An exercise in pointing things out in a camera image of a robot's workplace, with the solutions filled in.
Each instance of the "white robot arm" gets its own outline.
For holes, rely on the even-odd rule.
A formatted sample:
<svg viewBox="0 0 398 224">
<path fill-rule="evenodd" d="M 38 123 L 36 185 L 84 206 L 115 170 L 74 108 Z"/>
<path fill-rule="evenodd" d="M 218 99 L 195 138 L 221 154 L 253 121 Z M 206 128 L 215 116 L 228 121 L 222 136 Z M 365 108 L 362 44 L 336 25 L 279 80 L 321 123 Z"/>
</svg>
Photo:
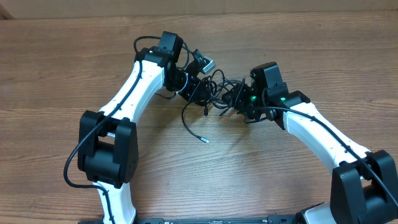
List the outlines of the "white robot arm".
<svg viewBox="0 0 398 224">
<path fill-rule="evenodd" d="M 341 131 L 335 128 L 326 120 L 316 109 L 313 103 L 300 103 L 290 109 L 315 116 L 333 130 L 344 142 L 349 144 L 352 150 L 361 158 L 366 157 L 366 152 L 370 152 L 363 146 L 356 144 Z M 340 165 L 340 162 L 355 162 L 355 159 L 345 148 L 322 126 L 293 112 L 285 112 L 283 115 L 284 127 L 286 131 L 298 137 L 311 151 L 321 160 L 323 165 L 332 170 Z"/>
<path fill-rule="evenodd" d="M 139 70 L 139 63 L 135 62 L 130 77 L 116 96 L 107 105 L 100 109 L 100 112 L 103 112 L 104 115 L 108 115 L 116 107 L 132 87 L 132 84 L 136 81 Z M 121 109 L 116 112 L 112 118 L 118 120 L 128 118 L 130 121 L 137 123 L 149 100 L 157 90 L 162 88 L 163 84 L 164 68 L 157 66 L 154 62 L 143 60 L 141 80 L 138 81 L 137 86 L 121 106 Z M 115 134 L 108 133 L 108 136 L 115 137 Z M 115 223 L 132 224 L 136 217 L 136 209 L 131 201 L 130 184 L 123 183 L 120 189 L 115 188 L 114 185 L 101 181 L 93 182 L 93 184 L 100 185 L 108 191 Z M 104 209 L 103 223 L 112 224 L 109 219 L 106 198 L 101 190 L 98 190 L 98 193 L 101 197 L 101 203 Z"/>
</svg>

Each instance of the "black cable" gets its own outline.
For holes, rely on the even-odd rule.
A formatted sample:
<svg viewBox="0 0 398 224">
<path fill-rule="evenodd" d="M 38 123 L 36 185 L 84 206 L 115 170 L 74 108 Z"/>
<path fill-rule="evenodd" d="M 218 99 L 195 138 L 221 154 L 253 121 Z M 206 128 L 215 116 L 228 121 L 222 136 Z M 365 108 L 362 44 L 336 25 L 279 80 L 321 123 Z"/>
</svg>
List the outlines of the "black cable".
<svg viewBox="0 0 398 224">
<path fill-rule="evenodd" d="M 250 110 L 254 110 L 254 111 L 262 111 L 262 110 L 281 110 L 281 111 L 287 111 L 287 112 L 292 112 L 298 115 L 301 115 L 303 117 L 309 118 L 312 121 L 315 121 L 316 123 L 318 123 L 320 126 L 322 126 L 323 128 L 325 128 L 344 148 L 345 150 L 347 150 L 347 152 L 349 152 L 353 157 L 355 157 L 355 159 L 357 159 L 359 161 L 359 163 L 368 171 L 370 172 L 370 174 L 374 177 L 375 181 L 380 185 L 380 187 L 385 191 L 385 193 L 392 199 L 392 201 L 394 202 L 395 206 L 398 208 L 398 202 L 397 200 L 394 198 L 394 196 L 391 194 L 391 192 L 388 190 L 388 188 L 386 187 L 386 185 L 383 183 L 383 181 L 380 179 L 379 176 L 377 176 L 377 174 L 372 170 L 372 168 L 370 168 L 366 162 L 359 156 L 357 155 L 357 153 L 355 153 L 351 147 L 349 145 L 347 145 L 334 131 L 332 131 L 325 123 L 323 123 L 322 121 L 320 121 L 318 118 L 316 118 L 315 116 L 311 116 L 308 115 L 306 113 L 303 112 L 299 112 L 297 110 L 292 110 L 292 109 L 287 109 L 287 108 L 281 108 L 281 107 L 276 107 L 276 106 L 263 106 L 263 107 L 258 107 L 258 108 L 251 108 Z"/>
<path fill-rule="evenodd" d="M 261 93 L 261 101 L 262 101 L 262 105 L 263 106 L 267 106 L 266 105 L 266 100 L 264 99 L 264 95 L 266 94 L 266 89 L 264 88 L 263 90 L 262 90 L 262 93 Z"/>
<path fill-rule="evenodd" d="M 198 89 L 199 85 L 200 85 L 200 83 L 197 85 L 197 87 L 196 87 L 195 90 L 193 91 L 191 97 L 190 97 L 189 100 L 188 100 L 188 103 L 184 106 L 184 108 L 182 108 L 182 111 L 181 111 L 181 120 L 182 120 L 182 124 L 184 125 L 185 129 L 186 129 L 189 133 L 191 133 L 191 135 L 193 135 L 195 138 L 197 138 L 197 139 L 199 139 L 199 140 L 201 140 L 201 141 L 203 141 L 203 142 L 205 142 L 205 143 L 209 143 L 209 140 L 207 140 L 206 138 L 204 138 L 204 137 L 202 137 L 202 136 L 199 136 L 199 135 L 195 134 L 194 132 L 192 132 L 192 131 L 188 128 L 187 124 L 185 124 L 185 120 L 184 120 L 184 111 L 185 111 L 185 109 L 187 109 L 187 106 L 190 105 L 190 104 L 192 103 L 191 99 L 193 98 L 193 96 L 194 96 L 196 90 Z"/>
<path fill-rule="evenodd" d="M 184 44 L 184 46 L 185 46 L 185 50 L 187 50 L 187 61 L 185 62 L 185 65 L 184 66 L 182 66 L 182 67 L 177 67 L 178 69 L 180 69 L 180 70 L 183 70 L 183 69 L 186 69 L 186 67 L 188 66 L 188 64 L 189 64 L 189 54 L 191 53 L 192 54 L 192 51 L 188 48 L 188 45 L 187 45 L 187 43 L 183 43 Z"/>
<path fill-rule="evenodd" d="M 246 124 L 254 124 L 254 123 L 258 123 L 258 122 L 264 121 L 264 120 L 266 120 L 266 119 L 267 119 L 267 118 L 264 117 L 264 118 L 261 118 L 261 119 L 259 119 L 259 120 L 248 121 L 248 117 L 245 116 L 244 119 L 243 119 L 243 122 L 245 122 Z"/>
<path fill-rule="evenodd" d="M 127 100 L 127 98 L 130 96 L 130 94 L 132 93 L 132 91 L 134 90 L 134 88 L 136 87 L 138 81 L 141 79 L 141 75 L 142 75 L 142 62 L 139 61 L 139 72 L 138 72 L 138 76 L 136 81 L 134 82 L 134 84 L 132 85 L 132 87 L 130 88 L 130 90 L 126 93 L 126 95 L 123 97 L 123 99 L 116 105 L 115 109 L 112 110 L 112 112 L 110 112 L 110 114 L 108 114 L 104 119 L 102 119 L 102 121 L 100 121 L 80 142 L 79 144 L 77 144 L 77 146 L 75 147 L 75 149 L 72 151 L 72 153 L 70 154 L 70 156 L 68 157 L 66 163 L 65 163 L 65 167 L 63 168 L 63 178 L 65 179 L 65 182 L 74 188 L 82 188 L 82 189 L 98 189 L 101 190 L 103 192 L 103 195 L 105 196 L 106 199 L 106 204 L 108 207 L 108 212 L 109 212 L 109 220 L 112 222 L 112 224 L 115 224 L 114 221 L 114 217 L 112 214 L 112 210 L 111 210 L 111 201 L 109 200 L 109 195 L 108 195 L 108 191 L 102 187 L 102 186 L 97 186 L 97 185 L 80 185 L 80 184 L 74 184 L 72 183 L 69 178 L 68 178 L 68 168 L 69 168 L 69 164 L 72 161 L 73 157 L 76 155 L 76 153 L 79 151 L 79 148 L 83 145 L 83 143 L 94 133 L 98 133 L 99 130 L 103 127 L 104 123 L 110 119 L 110 117 L 112 117 L 112 115 L 114 115 L 123 105 L 123 103 Z"/>
<path fill-rule="evenodd" d="M 155 39 L 155 40 L 160 40 L 160 37 L 156 37 L 156 36 L 142 36 L 142 37 L 138 37 L 136 40 L 134 40 L 134 51 L 136 52 L 136 54 L 138 54 L 138 49 L 137 49 L 137 42 L 138 40 L 142 40 L 142 39 Z M 187 43 L 183 42 L 183 49 L 185 49 L 187 51 L 187 61 L 185 62 L 185 65 L 182 67 L 177 67 L 178 69 L 185 69 L 188 64 L 189 64 L 189 54 L 193 54 L 193 52 L 188 48 Z"/>
<path fill-rule="evenodd" d="M 158 93 L 155 93 L 155 95 L 161 96 L 161 97 L 165 98 L 166 100 L 171 100 L 171 99 L 174 99 L 175 96 L 177 96 L 177 93 L 174 92 L 174 95 L 172 95 L 172 96 L 164 96 L 164 95 L 161 95 L 161 94 L 158 94 Z"/>
<path fill-rule="evenodd" d="M 142 40 L 142 39 L 157 39 L 157 40 L 160 40 L 160 37 L 156 37 L 156 36 L 142 36 L 142 37 L 138 37 L 136 40 L 134 40 L 134 51 L 136 52 L 136 54 L 138 54 L 137 42 L 138 42 L 138 40 Z"/>
<path fill-rule="evenodd" d="M 216 83 L 213 81 L 214 76 L 217 72 L 221 73 L 221 83 Z M 230 108 L 234 106 L 230 105 L 228 102 L 223 101 L 220 97 L 221 92 L 223 90 L 226 90 L 227 92 L 230 91 L 230 89 L 227 88 L 227 86 L 231 86 L 234 88 L 235 85 L 242 85 L 242 81 L 238 80 L 228 80 L 225 78 L 224 72 L 221 69 L 217 69 L 211 74 L 209 77 L 205 77 L 202 79 L 202 81 L 206 84 L 206 89 L 208 90 L 210 94 L 210 102 L 213 103 L 213 106 L 215 106 L 218 109 L 225 109 L 220 116 L 225 114 Z"/>
</svg>

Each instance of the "wooden table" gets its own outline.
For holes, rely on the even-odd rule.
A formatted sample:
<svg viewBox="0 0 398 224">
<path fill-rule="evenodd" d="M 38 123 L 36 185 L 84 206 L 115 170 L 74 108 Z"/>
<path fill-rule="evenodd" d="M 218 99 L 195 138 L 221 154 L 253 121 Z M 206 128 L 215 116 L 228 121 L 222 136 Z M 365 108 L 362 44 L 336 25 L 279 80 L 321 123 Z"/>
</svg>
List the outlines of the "wooden table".
<svg viewBox="0 0 398 224">
<path fill-rule="evenodd" d="M 249 80 L 251 68 L 276 61 L 290 91 L 398 162 L 397 11 L 1 21 L 1 223 L 102 217 L 98 193 L 69 187 L 63 166 L 80 116 L 105 105 L 130 74 L 132 41 L 163 30 L 214 58 L 228 78 Z M 131 188 L 141 218 L 258 217 L 329 201 L 326 168 L 275 123 L 246 125 L 216 108 L 204 117 L 189 106 L 185 118 L 204 144 L 182 126 L 184 104 L 155 96 L 138 122 Z M 89 184 L 76 160 L 69 174 Z"/>
</svg>

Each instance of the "robotic arm link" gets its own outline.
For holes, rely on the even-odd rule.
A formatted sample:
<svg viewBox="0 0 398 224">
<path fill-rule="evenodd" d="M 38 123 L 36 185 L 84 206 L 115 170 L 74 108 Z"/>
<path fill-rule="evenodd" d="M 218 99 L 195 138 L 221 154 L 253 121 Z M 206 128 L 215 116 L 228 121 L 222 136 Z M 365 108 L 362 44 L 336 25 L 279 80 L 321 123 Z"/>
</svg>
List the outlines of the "robotic arm link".
<svg viewBox="0 0 398 224">
<path fill-rule="evenodd" d="M 332 174 L 330 203 L 307 208 L 295 215 L 269 215 L 265 218 L 208 220 L 137 219 L 131 201 L 129 182 L 138 163 L 137 128 L 142 112 L 157 90 L 166 87 L 189 103 L 205 106 L 214 101 L 209 86 L 218 86 L 212 77 L 199 79 L 199 72 L 209 73 L 214 61 L 199 50 L 186 50 L 193 61 L 178 69 L 183 40 L 177 34 L 164 32 L 158 46 L 137 53 L 130 77 L 116 96 L 99 112 L 86 111 L 80 120 L 79 144 L 68 158 L 64 178 L 72 187 L 97 188 L 104 218 L 91 223 L 119 224 L 192 224 L 192 223 L 285 223 L 285 224 L 359 224 L 387 223 L 398 218 L 397 170 L 386 151 L 370 152 L 356 144 L 328 122 L 310 99 L 299 91 L 289 93 L 278 65 L 265 63 L 251 70 L 251 86 L 229 82 L 232 89 L 218 95 L 227 110 L 234 108 L 245 116 L 245 122 L 268 119 L 298 137 Z M 114 144 L 99 137 L 114 137 Z M 93 185 L 76 185 L 69 181 L 67 170 L 78 153 L 78 168 Z M 372 180 L 363 188 L 361 179 Z"/>
</svg>

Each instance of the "connector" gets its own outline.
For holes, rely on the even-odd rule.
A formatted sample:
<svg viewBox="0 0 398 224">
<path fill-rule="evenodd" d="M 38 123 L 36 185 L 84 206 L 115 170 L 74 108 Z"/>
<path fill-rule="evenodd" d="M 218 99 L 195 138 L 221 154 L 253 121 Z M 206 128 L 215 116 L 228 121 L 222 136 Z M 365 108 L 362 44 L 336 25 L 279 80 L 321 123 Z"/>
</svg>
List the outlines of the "connector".
<svg viewBox="0 0 398 224">
<path fill-rule="evenodd" d="M 215 67 L 216 67 L 216 63 L 214 62 L 213 59 L 204 56 L 204 61 L 206 63 L 206 65 L 200 70 L 203 74 L 207 75 L 209 72 L 211 72 Z"/>
<path fill-rule="evenodd" d="M 205 105 L 204 114 L 205 114 L 205 116 L 209 115 L 209 109 L 207 108 L 207 105 Z"/>
<path fill-rule="evenodd" d="M 209 140 L 205 139 L 204 137 L 200 137 L 200 140 L 203 141 L 204 143 L 209 143 Z"/>
</svg>

